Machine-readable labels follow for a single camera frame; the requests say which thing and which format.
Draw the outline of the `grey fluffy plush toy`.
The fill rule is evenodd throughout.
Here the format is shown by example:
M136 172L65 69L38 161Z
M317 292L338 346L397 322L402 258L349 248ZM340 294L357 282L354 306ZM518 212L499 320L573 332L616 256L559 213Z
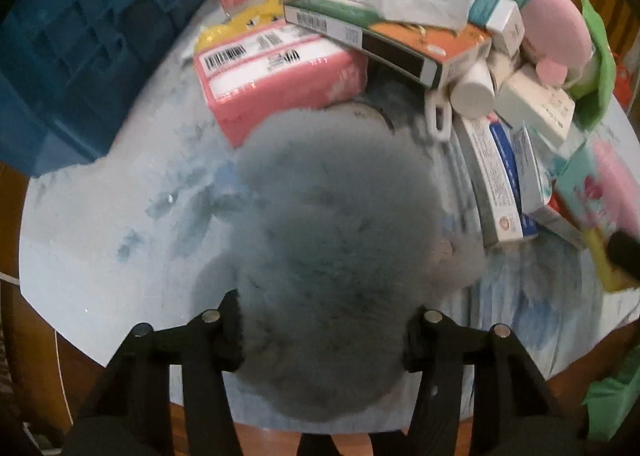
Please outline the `grey fluffy plush toy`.
M240 148L242 197L198 295L239 294L238 376L278 413L327 421L390 394L419 307L476 283L482 239L447 231L434 168L349 108L288 110Z

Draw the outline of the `teal pink flower box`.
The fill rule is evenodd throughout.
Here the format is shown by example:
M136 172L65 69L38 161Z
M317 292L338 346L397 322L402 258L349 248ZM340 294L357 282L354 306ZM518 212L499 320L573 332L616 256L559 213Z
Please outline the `teal pink flower box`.
M605 237L623 231L639 239L639 183L603 139L591 139L574 152L554 190L580 228L599 228Z

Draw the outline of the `white blue medicine box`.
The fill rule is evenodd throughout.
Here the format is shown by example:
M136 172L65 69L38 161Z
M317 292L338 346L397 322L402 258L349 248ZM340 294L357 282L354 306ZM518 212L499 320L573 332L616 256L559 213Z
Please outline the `white blue medicine box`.
M500 119L454 118L454 129L469 169L480 228L487 248L515 245L538 236L533 219L522 211L515 156Z

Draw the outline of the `white cardboard box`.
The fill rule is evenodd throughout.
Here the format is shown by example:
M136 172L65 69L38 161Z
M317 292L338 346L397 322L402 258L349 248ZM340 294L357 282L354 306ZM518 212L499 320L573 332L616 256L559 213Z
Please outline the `white cardboard box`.
M541 84L530 65L504 81L496 97L497 115L512 129L533 127L554 147L561 147L570 133L575 101L562 88Z

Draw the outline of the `white cylindrical bottle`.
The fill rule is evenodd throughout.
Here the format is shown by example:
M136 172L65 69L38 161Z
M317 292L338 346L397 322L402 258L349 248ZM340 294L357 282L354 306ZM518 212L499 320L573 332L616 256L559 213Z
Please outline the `white cylindrical bottle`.
M488 116L495 109L495 101L494 81L485 59L476 60L450 90L452 109L466 119Z

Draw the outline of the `green plush toy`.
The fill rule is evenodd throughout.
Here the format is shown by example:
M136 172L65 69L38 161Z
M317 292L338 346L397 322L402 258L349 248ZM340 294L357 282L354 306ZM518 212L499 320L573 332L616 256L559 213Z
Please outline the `green plush toy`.
M602 17L590 0L582 2L582 18L591 38L589 61L567 89L575 101L574 120L585 132L591 132L604 118L613 98L616 64Z

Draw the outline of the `pink tissue pack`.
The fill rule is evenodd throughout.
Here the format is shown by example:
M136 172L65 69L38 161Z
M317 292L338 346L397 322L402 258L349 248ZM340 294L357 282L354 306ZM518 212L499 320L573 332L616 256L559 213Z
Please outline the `pink tissue pack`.
M322 109L361 94L368 57L285 21L194 54L194 68L218 127L234 149L266 118Z

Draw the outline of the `blue plastic storage crate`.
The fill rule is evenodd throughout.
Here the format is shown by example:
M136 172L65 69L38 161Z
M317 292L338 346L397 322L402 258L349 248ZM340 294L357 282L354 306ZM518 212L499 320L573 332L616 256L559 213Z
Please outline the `blue plastic storage crate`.
M40 176L105 156L206 0L17 0L1 26L1 159Z

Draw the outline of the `yellow plastic hanger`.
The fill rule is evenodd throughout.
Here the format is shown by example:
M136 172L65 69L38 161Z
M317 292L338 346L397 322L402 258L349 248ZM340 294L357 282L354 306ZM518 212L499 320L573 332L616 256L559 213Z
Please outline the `yellow plastic hanger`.
M228 22L206 26L194 43L193 54L209 49L221 42L227 42L250 28L257 28L282 18L283 0L265 0L262 4L250 6Z

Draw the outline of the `green orange long box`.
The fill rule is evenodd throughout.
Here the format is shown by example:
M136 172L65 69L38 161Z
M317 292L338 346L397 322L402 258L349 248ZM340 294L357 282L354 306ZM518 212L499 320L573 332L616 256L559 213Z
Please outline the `green orange long box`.
M454 82L491 49L487 32L469 24L459 32L388 22L370 0L290 0L284 18L360 50L430 90Z

